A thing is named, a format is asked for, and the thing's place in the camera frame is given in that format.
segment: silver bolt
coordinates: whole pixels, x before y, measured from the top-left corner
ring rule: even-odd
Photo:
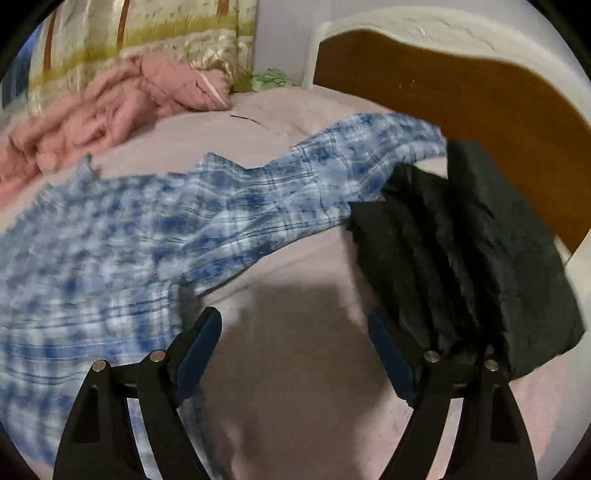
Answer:
[[[104,370],[106,366],[107,362],[105,362],[104,360],[97,360],[95,363],[92,364],[92,369],[95,372],[100,372]]]
[[[499,364],[491,359],[485,360],[484,366],[491,372],[496,372],[499,369]]]
[[[439,353],[434,350],[425,352],[425,360],[429,363],[436,364],[440,359],[441,357],[439,356]]]
[[[153,362],[161,362],[166,357],[166,352],[164,350],[154,350],[150,354],[150,360]]]

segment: green cloth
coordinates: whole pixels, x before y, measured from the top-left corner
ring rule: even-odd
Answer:
[[[262,92],[278,87],[293,87],[294,83],[287,74],[280,69],[266,69],[264,72],[252,75],[252,91]]]

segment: blue plaid shirt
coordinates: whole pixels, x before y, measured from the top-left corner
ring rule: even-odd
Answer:
[[[379,197],[397,162],[445,152],[426,122],[359,114],[261,168],[209,153],[188,173],[96,179],[85,162],[47,186],[0,238],[0,421],[18,449],[52,465],[94,360],[167,348],[191,310],[182,299],[338,225],[348,202]]]

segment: wall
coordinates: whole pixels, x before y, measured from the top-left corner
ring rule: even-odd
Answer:
[[[258,0],[255,70],[281,68],[299,84],[309,41],[319,24],[394,5],[451,7],[484,15],[523,32],[566,59],[587,81],[558,32],[527,0]]]

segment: fluffy pink blanket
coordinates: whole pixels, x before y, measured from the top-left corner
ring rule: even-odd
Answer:
[[[122,60],[86,90],[64,95],[0,141],[0,207],[37,175],[102,153],[158,118],[229,107],[219,70],[198,72],[160,52]]]

